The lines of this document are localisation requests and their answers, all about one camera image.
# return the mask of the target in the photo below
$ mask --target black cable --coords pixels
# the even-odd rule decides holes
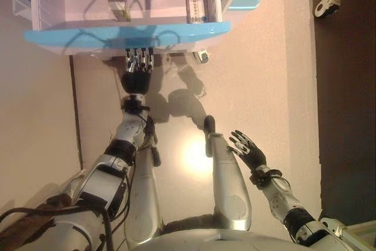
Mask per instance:
[[[124,213],[124,211],[125,211],[125,209],[127,208],[127,203],[128,203],[128,201],[130,201],[129,200],[129,198],[130,198],[130,183],[129,183],[129,177],[128,177],[128,174],[126,173],[125,174],[125,179],[126,179],[126,181],[127,181],[127,189],[128,189],[128,191],[127,191],[127,201],[126,201],[126,203],[125,203],[125,205],[124,205],[124,208],[120,211],[120,213],[118,213],[112,220],[111,220],[111,222],[113,222],[114,220],[117,220],[123,213]]]
[[[132,184],[133,184],[133,179],[135,178],[135,173],[136,173],[136,160],[133,164],[133,173],[132,173],[132,178],[130,179],[130,186],[129,186],[129,197],[128,197],[128,200],[127,200],[127,203],[125,204],[125,207],[124,207],[124,210],[126,209],[127,212],[125,213],[124,215],[124,218],[113,228],[112,230],[112,234],[114,234],[117,229],[125,222],[125,220],[127,219],[128,215],[129,215],[129,210],[130,210],[130,192],[132,190]]]
[[[144,121],[145,123],[147,123],[147,120],[145,120],[145,119],[143,118],[143,116],[141,116],[141,115],[139,115],[139,114],[135,114],[135,115],[136,115],[137,117],[143,119],[143,121]]]
[[[113,251],[113,242],[112,242],[112,233],[111,233],[111,224],[110,224],[110,217],[108,212],[105,208],[100,207],[87,207],[87,206],[77,206],[73,208],[66,208],[61,210],[39,210],[39,209],[31,209],[31,208],[13,208],[6,211],[4,214],[0,216],[0,223],[9,215],[13,213],[27,213],[29,215],[40,215],[40,216],[62,216],[62,215],[70,215],[75,213],[82,213],[87,211],[93,211],[96,213],[100,213],[103,217],[103,223],[105,225],[105,233],[106,233],[106,247],[108,251]]]

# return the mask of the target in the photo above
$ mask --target robot leg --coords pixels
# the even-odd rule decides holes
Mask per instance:
[[[204,123],[206,152],[213,158],[214,214],[226,229],[249,230],[251,203],[240,168],[221,133],[215,132],[213,117]]]
[[[162,229],[153,173],[153,154],[155,148],[146,147],[136,156],[135,176],[130,193],[130,212],[124,224],[129,249],[158,236]]]

